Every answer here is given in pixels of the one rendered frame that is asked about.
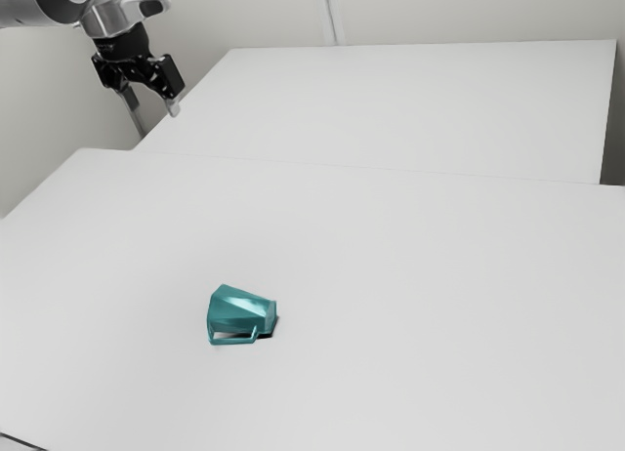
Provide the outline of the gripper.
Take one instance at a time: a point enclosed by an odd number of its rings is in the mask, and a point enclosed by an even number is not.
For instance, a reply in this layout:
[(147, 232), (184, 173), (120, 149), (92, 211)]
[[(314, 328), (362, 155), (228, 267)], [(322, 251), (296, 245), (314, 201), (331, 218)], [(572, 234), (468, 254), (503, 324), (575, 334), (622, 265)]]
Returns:
[(171, 117), (180, 113), (185, 81), (170, 55), (156, 58), (152, 53), (142, 23), (118, 36), (95, 39), (94, 44), (96, 53), (91, 57), (94, 69), (104, 87), (119, 91), (117, 95), (124, 102), (141, 140), (145, 137), (145, 124), (131, 82), (155, 91)]

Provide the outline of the teal faceted mug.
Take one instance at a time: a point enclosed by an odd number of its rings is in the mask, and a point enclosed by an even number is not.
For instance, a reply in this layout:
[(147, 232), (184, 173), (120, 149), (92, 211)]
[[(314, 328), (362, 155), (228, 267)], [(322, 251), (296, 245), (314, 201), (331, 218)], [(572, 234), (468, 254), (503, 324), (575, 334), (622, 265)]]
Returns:
[(253, 344), (273, 333), (277, 319), (276, 301), (222, 284), (209, 301), (208, 341), (212, 346)]

